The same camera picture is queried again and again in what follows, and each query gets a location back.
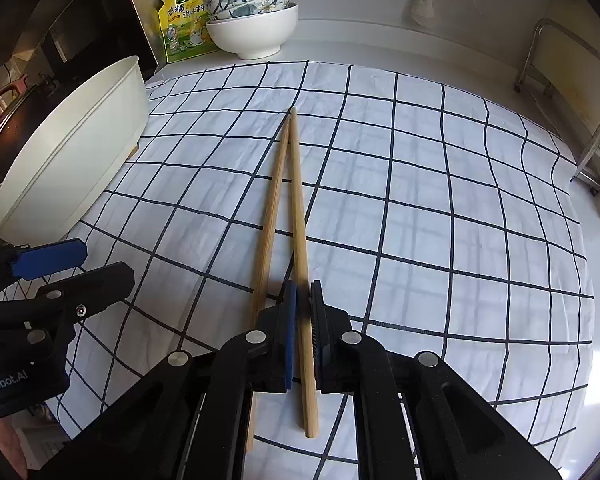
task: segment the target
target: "blue gripper pad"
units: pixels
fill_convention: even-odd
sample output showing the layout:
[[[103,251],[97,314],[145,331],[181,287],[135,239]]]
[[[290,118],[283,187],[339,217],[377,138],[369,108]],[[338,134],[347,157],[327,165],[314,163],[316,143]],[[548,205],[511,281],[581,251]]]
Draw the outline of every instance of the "blue gripper pad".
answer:
[[[296,333],[296,301],[298,300],[298,287],[289,280],[285,283],[285,297],[283,304],[286,306],[286,342],[285,342],[285,388],[291,389],[294,376],[294,335]]]
[[[74,238],[55,244],[18,250],[18,259],[11,264],[14,277],[35,280],[61,270],[73,269],[87,259],[87,245]]]

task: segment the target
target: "bowl base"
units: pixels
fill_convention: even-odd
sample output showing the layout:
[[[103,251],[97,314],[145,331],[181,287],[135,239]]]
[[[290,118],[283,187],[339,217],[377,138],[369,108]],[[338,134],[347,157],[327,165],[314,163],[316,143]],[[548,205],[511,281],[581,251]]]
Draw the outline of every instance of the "bowl base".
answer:
[[[274,46],[266,48],[265,50],[258,50],[257,52],[247,52],[244,54],[238,54],[240,59],[260,59],[263,57],[273,56],[280,52],[280,46]]]

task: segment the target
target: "stack of bowls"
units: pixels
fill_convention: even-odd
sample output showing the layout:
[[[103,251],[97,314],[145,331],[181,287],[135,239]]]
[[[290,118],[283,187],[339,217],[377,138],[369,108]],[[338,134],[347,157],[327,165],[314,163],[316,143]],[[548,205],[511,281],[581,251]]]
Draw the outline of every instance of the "stack of bowls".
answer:
[[[202,0],[211,39],[241,59],[272,56],[298,24],[298,5],[289,0]]]

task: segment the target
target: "metal frame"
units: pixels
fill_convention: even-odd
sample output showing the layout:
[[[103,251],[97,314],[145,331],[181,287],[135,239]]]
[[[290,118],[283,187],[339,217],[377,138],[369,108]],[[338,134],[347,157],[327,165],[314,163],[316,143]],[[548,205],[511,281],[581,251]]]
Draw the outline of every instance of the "metal frame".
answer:
[[[532,65],[534,55],[536,53],[536,50],[538,49],[538,39],[540,37],[540,33],[547,26],[553,27],[556,30],[559,30],[565,36],[571,38],[573,41],[575,41],[577,44],[579,44],[582,48],[586,49],[592,56],[595,56],[596,59],[599,60],[599,62],[600,62],[600,52],[597,49],[595,49],[593,46],[591,46],[589,43],[587,43],[585,40],[583,40],[580,36],[573,33],[572,31],[570,31],[568,28],[561,25],[560,23],[554,22],[554,20],[551,20],[549,18],[543,18],[542,20],[539,20],[536,23],[536,28],[534,29],[533,40],[531,41],[531,46],[529,47],[529,52],[526,55],[525,64],[522,67],[522,69],[518,72],[518,76],[516,77],[516,82],[514,84],[514,88],[516,89],[516,91],[520,91],[520,87],[521,87],[522,83],[525,81],[526,76],[529,75],[529,72],[533,72],[534,78],[538,78],[540,80],[540,82],[546,86],[545,94],[549,95],[549,96],[551,95],[551,90],[553,88],[552,83],[544,75],[542,75],[536,67],[534,67]],[[591,157],[593,156],[595,151],[599,148],[599,146],[600,146],[600,123],[598,124],[598,127],[593,132],[593,135],[592,135],[591,140],[589,141],[588,145],[584,148],[584,150],[582,150],[582,152],[576,159],[576,171],[575,171],[574,176],[579,176],[581,173],[583,173],[584,167],[590,161]],[[600,182],[597,182],[596,184],[597,184],[596,187],[600,188]]]

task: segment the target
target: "person's arm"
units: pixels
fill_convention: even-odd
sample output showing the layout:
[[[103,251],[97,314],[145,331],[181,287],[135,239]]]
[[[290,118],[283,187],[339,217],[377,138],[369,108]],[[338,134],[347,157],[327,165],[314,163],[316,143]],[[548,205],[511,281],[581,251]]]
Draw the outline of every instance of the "person's arm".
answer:
[[[9,461],[16,472],[24,479],[27,478],[27,460],[24,458],[20,439],[13,429],[11,419],[0,418],[0,451]]]

